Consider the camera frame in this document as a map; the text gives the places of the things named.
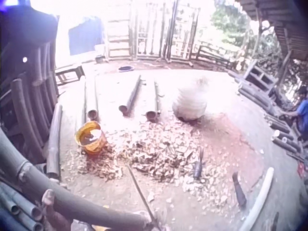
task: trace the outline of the plastic bucket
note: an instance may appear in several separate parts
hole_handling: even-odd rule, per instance
[[[93,140],[86,142],[91,133],[95,131],[99,132],[99,135],[95,136]],[[107,139],[101,126],[96,121],[90,121],[85,123],[75,134],[76,143],[85,150],[87,154],[97,155],[100,154],[103,147],[107,144]]]

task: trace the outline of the green foliage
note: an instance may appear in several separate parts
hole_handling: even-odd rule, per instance
[[[216,4],[211,18],[212,25],[221,30],[223,42],[240,47],[247,28],[247,17],[233,5]]]

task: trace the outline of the concrete floor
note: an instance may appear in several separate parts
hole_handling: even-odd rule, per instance
[[[87,76],[96,76],[98,107],[104,132],[137,126],[138,120],[142,119],[142,116],[137,115],[138,105],[142,104],[142,100],[140,100],[140,103],[139,100],[136,101],[132,118],[123,118],[120,112],[116,113],[118,106],[115,105],[115,93],[119,94],[119,92],[116,92],[112,86],[127,73],[104,75],[103,65],[92,64],[87,66],[85,72]],[[210,116],[225,113],[255,149],[255,155],[258,158],[261,157],[262,163],[260,164],[262,170],[264,169],[263,173],[269,167],[275,169],[268,199],[253,230],[263,230],[266,219],[273,219],[278,211],[280,218],[277,230],[288,230],[286,228],[287,223],[294,216],[302,182],[296,172],[297,162],[288,157],[283,149],[270,141],[273,131],[263,119],[264,112],[262,109],[244,96],[236,95],[237,85],[226,73],[204,70],[136,70],[130,74],[137,74],[137,72],[143,77],[155,77],[158,84],[163,86],[162,91],[166,95],[166,99],[172,98],[173,89],[180,79],[198,75],[207,76],[209,80],[209,100],[206,114]],[[63,105],[60,142],[63,182],[68,184],[72,193],[98,205],[108,205],[112,209],[125,208],[125,210],[132,212],[144,210],[140,197],[126,171],[124,171],[124,176],[120,180],[108,182],[92,174],[78,174],[78,163],[73,161],[77,155],[77,145],[74,141],[77,94],[78,92],[74,87],[67,88],[59,99]],[[76,171],[67,170],[68,166],[71,165],[73,165],[73,168],[76,167]],[[231,209],[226,209],[226,213],[220,216],[210,210],[205,213],[202,207],[206,204],[206,201],[198,202],[196,197],[187,192],[184,193],[181,187],[158,183],[139,173],[136,173],[136,177],[146,196],[150,190],[155,193],[152,207],[159,211],[167,211],[167,224],[176,231],[238,230],[252,208],[263,182],[263,179],[261,179],[251,192],[248,191],[248,188],[244,189],[248,200],[245,211],[239,211],[236,206],[230,204],[229,208]],[[174,208],[166,203],[168,198],[172,198]],[[72,227],[72,230],[84,230],[84,226],[75,222]]]

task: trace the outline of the roof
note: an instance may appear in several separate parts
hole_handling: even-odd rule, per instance
[[[274,26],[282,53],[293,50],[291,58],[308,61],[308,33],[301,27],[288,0],[236,0],[252,20],[257,20],[256,2],[263,21]]]

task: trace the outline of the dirt floor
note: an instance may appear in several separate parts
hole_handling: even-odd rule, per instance
[[[117,68],[125,64],[135,66],[135,71],[117,73]],[[275,169],[274,180],[253,230],[263,230],[263,223],[273,218],[277,211],[280,212],[278,230],[288,230],[285,227],[296,209],[301,185],[296,172],[297,163],[285,155],[283,149],[272,144],[270,137],[273,132],[263,119],[264,112],[245,97],[236,94],[237,84],[230,76],[217,72],[218,68],[210,65],[207,69],[214,68],[215,71],[193,70],[188,65],[148,61],[84,64],[83,67],[86,76],[96,77],[100,124],[114,152],[120,153],[126,148],[123,144],[134,139],[134,134],[140,137],[152,135],[150,138],[153,140],[168,136],[172,139],[172,136],[182,134],[184,144],[181,145],[194,149],[192,158],[196,157],[198,146],[205,147],[204,181],[200,182],[202,190],[187,192],[182,183],[169,180],[159,182],[133,170],[145,196],[150,192],[154,194],[152,208],[158,212],[167,211],[167,224],[173,230],[238,230],[254,204],[268,167]],[[163,95],[160,98],[162,113],[157,124],[145,120],[144,85],[141,86],[129,118],[123,117],[118,110],[117,99],[121,94],[118,85],[131,75],[138,74],[144,79],[154,77]],[[171,105],[177,92],[177,83],[197,76],[206,76],[208,80],[208,105],[201,125],[193,128],[173,116]],[[59,98],[63,105],[60,143],[62,181],[68,184],[72,193],[98,205],[132,212],[144,210],[125,167],[122,168],[122,177],[106,181],[99,163],[91,160],[90,165],[94,168],[87,167],[89,160],[77,151],[74,141],[78,103],[76,85],[77,82],[74,82],[59,89],[63,93]],[[237,207],[231,179],[234,171],[239,171],[240,183],[247,197],[247,208],[244,211]],[[77,222],[72,227],[75,231],[85,228]]]

